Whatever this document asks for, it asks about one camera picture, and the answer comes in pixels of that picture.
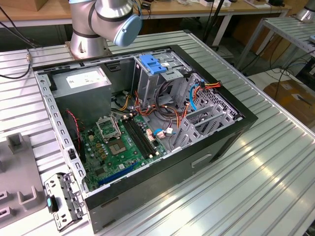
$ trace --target green motherboard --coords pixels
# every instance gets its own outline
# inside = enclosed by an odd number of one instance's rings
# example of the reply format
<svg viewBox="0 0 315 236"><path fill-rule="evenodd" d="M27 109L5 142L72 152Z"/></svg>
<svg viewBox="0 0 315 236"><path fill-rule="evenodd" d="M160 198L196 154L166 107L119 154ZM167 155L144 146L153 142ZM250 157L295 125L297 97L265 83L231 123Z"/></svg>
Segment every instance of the green motherboard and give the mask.
<svg viewBox="0 0 315 236"><path fill-rule="evenodd" d="M133 120L146 136L148 127L143 118L137 115ZM123 122L119 120L117 125L121 132L120 138L108 141L104 141L97 125L81 132L86 156L86 161L83 162L87 173L85 182L90 191L166 155L162 144L155 141L155 145L150 145L157 154L152 158L144 158ZM111 122L103 123L101 129L103 135L114 131Z"/></svg>

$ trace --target pci slot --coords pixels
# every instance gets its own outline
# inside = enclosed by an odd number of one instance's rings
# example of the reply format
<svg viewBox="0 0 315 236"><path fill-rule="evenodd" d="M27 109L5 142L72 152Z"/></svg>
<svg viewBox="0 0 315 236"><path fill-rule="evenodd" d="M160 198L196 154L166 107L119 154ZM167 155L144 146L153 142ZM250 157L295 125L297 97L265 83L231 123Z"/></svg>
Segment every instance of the pci slot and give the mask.
<svg viewBox="0 0 315 236"><path fill-rule="evenodd" d="M117 178L120 178L121 176L124 176L126 174L128 174L129 172L133 171L133 167L138 164L138 162L132 164L131 166L127 167L126 169L119 171L115 174L113 174L112 176L109 176L107 178L102 179L101 181L98 182L99 186L109 183Z"/></svg>

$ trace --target motherboard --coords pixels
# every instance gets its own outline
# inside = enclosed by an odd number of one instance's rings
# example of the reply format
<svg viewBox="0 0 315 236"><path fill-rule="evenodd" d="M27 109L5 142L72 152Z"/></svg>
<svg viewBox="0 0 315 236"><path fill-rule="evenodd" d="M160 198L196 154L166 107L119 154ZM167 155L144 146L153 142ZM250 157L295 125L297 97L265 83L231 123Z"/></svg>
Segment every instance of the motherboard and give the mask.
<svg viewBox="0 0 315 236"><path fill-rule="evenodd" d="M158 140L149 140L147 133L150 129L140 115L130 121L112 121L97 123L91 129L81 132L84 143L82 148L85 149L86 155L83 165L90 191L167 154ZM130 123L136 124L137 127L131 128ZM108 138L110 133L113 134L112 138ZM147 155L143 146L137 143L139 136L147 139L142 143L150 144L147 148L154 150L152 154Z"/></svg>

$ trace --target aluminum extrusion table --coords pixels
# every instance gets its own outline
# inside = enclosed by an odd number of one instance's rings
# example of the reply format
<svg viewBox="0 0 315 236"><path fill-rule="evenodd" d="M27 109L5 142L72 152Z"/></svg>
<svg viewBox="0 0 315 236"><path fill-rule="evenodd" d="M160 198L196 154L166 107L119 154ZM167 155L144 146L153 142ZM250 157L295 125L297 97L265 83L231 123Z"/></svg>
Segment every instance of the aluminum extrusion table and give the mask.
<svg viewBox="0 0 315 236"><path fill-rule="evenodd" d="M194 35L183 31L139 36L113 53L179 44L221 80L258 121L217 162L116 221L98 235L302 235L315 219L315 135L259 91ZM35 65L72 60L64 45L33 49ZM27 68L26 50L0 53L0 73ZM31 138L44 182L67 172L32 72L0 78L0 139ZM59 235L45 208L0 229L0 235ZM92 235L88 217L60 235Z"/></svg>
<svg viewBox="0 0 315 236"><path fill-rule="evenodd" d="M309 40L310 36L315 35L315 21L312 23L303 23L293 17L266 18L262 19L258 24L240 56L236 68L240 69L244 59L264 27L270 29L270 32L256 54L259 54L263 50L271 39L271 36L276 33L296 46L288 56L285 65L288 65L288 63L292 61L298 48L304 50L306 53L312 52L310 55L315 56L315 44Z"/></svg>

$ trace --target blue plastic tab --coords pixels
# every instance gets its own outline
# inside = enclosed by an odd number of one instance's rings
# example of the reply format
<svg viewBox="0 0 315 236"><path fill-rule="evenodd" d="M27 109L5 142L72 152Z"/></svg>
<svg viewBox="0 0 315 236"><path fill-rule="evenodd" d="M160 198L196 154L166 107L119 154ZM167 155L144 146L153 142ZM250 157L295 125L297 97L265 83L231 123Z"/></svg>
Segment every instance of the blue plastic tab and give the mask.
<svg viewBox="0 0 315 236"><path fill-rule="evenodd" d="M153 75L167 71L167 68L163 67L159 63L158 59L156 59L152 55L141 55L139 58L141 62L145 65L145 67L148 68L150 70L150 73Z"/></svg>
<svg viewBox="0 0 315 236"><path fill-rule="evenodd" d="M47 199L47 205L48 205L48 207L51 206L51 200L50 200L50 198Z"/></svg>

